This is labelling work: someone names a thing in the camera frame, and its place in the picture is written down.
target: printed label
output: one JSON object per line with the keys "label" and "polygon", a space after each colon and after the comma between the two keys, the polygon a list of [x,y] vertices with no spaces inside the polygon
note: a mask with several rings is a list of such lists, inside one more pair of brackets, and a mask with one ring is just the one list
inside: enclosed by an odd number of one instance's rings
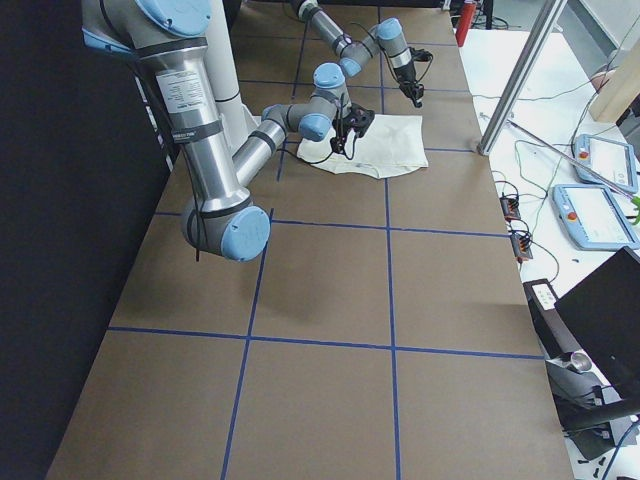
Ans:
{"label": "printed label", "polygon": [[556,306],[556,297],[553,296],[553,293],[549,289],[549,286],[545,284],[534,285],[533,293],[538,297],[538,301],[542,308],[545,310],[553,310]]}
{"label": "printed label", "polygon": [[200,75],[194,70],[157,77],[169,113],[184,113],[207,107]]}

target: black backdrop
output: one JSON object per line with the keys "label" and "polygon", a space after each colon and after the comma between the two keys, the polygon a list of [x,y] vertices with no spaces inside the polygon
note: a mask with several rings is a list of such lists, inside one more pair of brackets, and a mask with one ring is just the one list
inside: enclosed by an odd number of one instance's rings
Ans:
{"label": "black backdrop", "polygon": [[0,479],[43,478],[167,178],[79,0],[0,0]]}

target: white cloth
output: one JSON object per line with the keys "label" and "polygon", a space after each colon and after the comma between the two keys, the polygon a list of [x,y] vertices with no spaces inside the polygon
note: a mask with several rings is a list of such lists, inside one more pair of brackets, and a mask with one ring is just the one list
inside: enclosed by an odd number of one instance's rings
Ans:
{"label": "white cloth", "polygon": [[[322,160],[331,151],[329,139],[322,142],[303,140],[298,156],[307,162]],[[353,132],[345,150],[351,156]],[[362,173],[374,178],[388,178],[411,173],[429,166],[422,144],[422,117],[416,115],[376,115],[364,137],[356,140],[353,160],[332,154],[326,162],[314,165],[333,173]]]}

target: red cylinder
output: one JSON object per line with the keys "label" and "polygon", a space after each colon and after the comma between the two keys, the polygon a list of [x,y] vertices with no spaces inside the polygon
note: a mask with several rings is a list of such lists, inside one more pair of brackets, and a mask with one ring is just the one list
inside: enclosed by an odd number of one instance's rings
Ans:
{"label": "red cylinder", "polygon": [[474,0],[465,0],[462,6],[462,14],[460,20],[458,20],[458,28],[456,29],[456,40],[458,47],[464,45],[464,41],[467,38],[467,32],[473,22],[473,17],[476,14],[476,2]]}

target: blue and white device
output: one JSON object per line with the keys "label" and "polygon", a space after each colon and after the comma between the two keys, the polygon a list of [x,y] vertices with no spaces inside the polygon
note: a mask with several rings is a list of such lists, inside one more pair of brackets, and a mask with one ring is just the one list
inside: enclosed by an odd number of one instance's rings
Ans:
{"label": "blue and white device", "polygon": [[[574,144],[576,160],[611,180],[625,192],[638,192],[636,157],[633,146],[593,135],[580,135]],[[578,177],[587,183],[601,184],[588,171],[576,167]]]}
{"label": "blue and white device", "polygon": [[556,185],[553,205],[571,240],[582,250],[637,249],[640,241],[604,185]]}

